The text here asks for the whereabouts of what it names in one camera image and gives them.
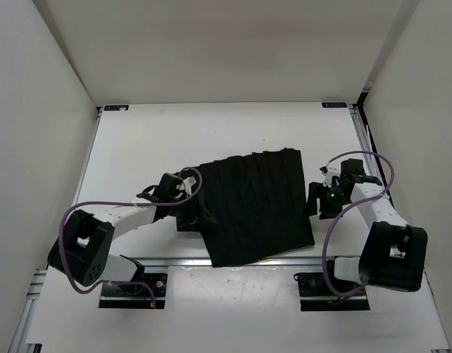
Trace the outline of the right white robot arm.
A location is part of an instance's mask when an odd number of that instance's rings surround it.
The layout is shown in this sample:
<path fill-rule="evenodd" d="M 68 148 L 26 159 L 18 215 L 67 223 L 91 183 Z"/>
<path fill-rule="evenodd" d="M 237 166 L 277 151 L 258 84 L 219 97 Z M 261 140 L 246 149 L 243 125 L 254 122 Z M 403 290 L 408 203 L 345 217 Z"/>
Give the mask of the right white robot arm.
<path fill-rule="evenodd" d="M 322 182 L 309 185 L 309 215 L 331 220 L 322 246 L 321 285 L 340 299 L 366 286 L 401 292 L 420 289 L 428 243 L 426 231 L 402 218 L 387 197 L 387 187 L 366 174 L 362 160 L 347 159 L 335 169 L 321 167 Z M 337 222 L 358 209 L 369 228 L 362 253 L 329 261 L 328 244 Z"/>

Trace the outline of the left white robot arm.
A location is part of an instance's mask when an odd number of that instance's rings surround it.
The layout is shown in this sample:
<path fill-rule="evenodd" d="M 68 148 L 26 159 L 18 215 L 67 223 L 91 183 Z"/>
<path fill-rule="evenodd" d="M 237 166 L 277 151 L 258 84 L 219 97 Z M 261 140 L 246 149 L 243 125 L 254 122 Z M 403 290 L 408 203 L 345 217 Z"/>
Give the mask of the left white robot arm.
<path fill-rule="evenodd" d="M 200 171 L 188 167 L 165 173 L 158 184 L 148 186 L 131 202 L 89 201 L 71 206 L 61 218 L 48 265 L 65 274 L 80 294 L 108 284 L 128 294 L 147 292 L 153 302 L 155 293 L 145 283 L 142 264 L 111 254 L 112 242 L 167 216 L 179 218 L 197 204 L 202 185 Z"/>

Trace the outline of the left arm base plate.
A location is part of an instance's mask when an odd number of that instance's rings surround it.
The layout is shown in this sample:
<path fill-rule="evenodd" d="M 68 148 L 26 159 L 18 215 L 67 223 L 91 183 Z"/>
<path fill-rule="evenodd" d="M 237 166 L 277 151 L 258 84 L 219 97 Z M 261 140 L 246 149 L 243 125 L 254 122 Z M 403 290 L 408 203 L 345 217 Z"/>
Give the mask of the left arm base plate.
<path fill-rule="evenodd" d="M 99 297 L 100 309 L 163 310 L 166 305 L 168 285 L 167 267 L 146 267 L 143 285 L 104 284 Z"/>

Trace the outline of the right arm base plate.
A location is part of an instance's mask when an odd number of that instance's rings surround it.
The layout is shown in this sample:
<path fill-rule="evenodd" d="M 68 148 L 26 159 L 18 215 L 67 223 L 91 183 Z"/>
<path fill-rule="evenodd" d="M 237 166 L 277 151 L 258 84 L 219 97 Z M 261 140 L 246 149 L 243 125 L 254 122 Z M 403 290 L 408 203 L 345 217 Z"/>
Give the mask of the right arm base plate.
<path fill-rule="evenodd" d="M 343 299 L 334 295 L 328 288 L 322 269 L 318 265 L 298 267 L 293 275 L 297 283 L 301 312 L 352 312 L 368 311 L 370 303 L 365 290 Z"/>

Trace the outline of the black pleated skirt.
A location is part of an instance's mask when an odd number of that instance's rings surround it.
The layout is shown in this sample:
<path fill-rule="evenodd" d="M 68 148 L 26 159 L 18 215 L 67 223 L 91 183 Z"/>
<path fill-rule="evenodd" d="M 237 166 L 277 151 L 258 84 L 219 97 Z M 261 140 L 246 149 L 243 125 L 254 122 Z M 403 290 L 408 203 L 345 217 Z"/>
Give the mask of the black pleated skirt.
<path fill-rule="evenodd" d="M 315 244 L 296 149 L 233 156 L 199 166 L 215 221 L 200 233 L 213 267 L 255 263 Z"/>

